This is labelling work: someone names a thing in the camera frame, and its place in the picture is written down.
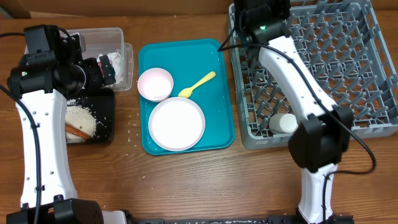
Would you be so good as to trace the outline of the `red snack wrapper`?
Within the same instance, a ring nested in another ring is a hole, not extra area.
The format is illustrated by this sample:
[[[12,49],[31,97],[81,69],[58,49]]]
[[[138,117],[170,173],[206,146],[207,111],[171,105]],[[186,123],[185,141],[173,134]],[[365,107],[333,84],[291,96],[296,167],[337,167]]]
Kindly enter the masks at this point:
[[[101,62],[98,62],[97,64],[99,66],[99,69],[101,70],[101,73],[103,74],[103,69],[102,69],[102,66],[101,66]]]

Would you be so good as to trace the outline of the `white tissue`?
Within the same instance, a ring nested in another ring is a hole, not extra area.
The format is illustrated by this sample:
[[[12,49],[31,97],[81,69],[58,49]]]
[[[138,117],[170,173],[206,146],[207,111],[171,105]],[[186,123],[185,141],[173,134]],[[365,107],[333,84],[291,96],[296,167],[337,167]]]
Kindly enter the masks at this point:
[[[115,84],[120,83],[123,78],[121,75],[121,64],[122,64],[122,57],[121,57],[121,50],[117,49],[115,52],[111,52],[107,54],[110,64],[114,68],[115,71]]]

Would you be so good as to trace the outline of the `orange carrot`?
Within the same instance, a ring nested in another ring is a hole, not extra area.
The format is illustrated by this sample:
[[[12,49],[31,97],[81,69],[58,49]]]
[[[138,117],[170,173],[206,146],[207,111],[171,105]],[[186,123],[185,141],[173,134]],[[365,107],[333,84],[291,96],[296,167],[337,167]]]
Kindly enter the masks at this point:
[[[81,137],[83,139],[90,139],[91,138],[90,135],[84,133],[83,131],[80,131],[79,129],[77,129],[77,128],[75,128],[75,127],[73,127],[73,126],[71,126],[71,125],[69,125],[67,123],[65,124],[65,131],[67,133],[73,134],[73,135]]]

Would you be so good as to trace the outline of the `white paper cup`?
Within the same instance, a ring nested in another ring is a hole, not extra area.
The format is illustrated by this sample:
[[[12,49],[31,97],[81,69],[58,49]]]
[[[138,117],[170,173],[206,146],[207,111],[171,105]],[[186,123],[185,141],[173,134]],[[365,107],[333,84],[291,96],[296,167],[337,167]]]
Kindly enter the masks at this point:
[[[291,113],[278,113],[269,121],[269,129],[274,134],[294,133],[298,128],[296,116]]]

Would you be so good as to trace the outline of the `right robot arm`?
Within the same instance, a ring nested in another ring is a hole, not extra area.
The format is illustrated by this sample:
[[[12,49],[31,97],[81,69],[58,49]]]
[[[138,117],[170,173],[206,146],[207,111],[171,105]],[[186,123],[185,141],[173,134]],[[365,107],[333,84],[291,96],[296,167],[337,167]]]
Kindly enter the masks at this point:
[[[369,154],[370,148],[351,130],[353,112],[338,106],[319,86],[302,61],[284,20],[290,1],[235,1],[234,32],[240,47],[258,48],[258,61],[276,80],[298,122],[288,148],[302,170],[302,195],[297,216],[304,223],[350,223],[353,217],[337,218],[331,209],[333,178],[338,164],[355,139]]]

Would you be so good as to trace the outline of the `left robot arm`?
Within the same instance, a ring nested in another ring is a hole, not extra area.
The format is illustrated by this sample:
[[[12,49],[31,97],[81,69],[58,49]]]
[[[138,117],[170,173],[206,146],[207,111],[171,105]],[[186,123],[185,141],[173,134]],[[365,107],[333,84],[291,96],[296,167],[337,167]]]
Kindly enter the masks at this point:
[[[107,56],[82,57],[81,39],[55,25],[23,31],[28,52],[1,87],[15,101],[24,145],[21,209],[8,223],[133,223],[127,210],[104,211],[78,198],[68,165],[67,97],[115,83]]]

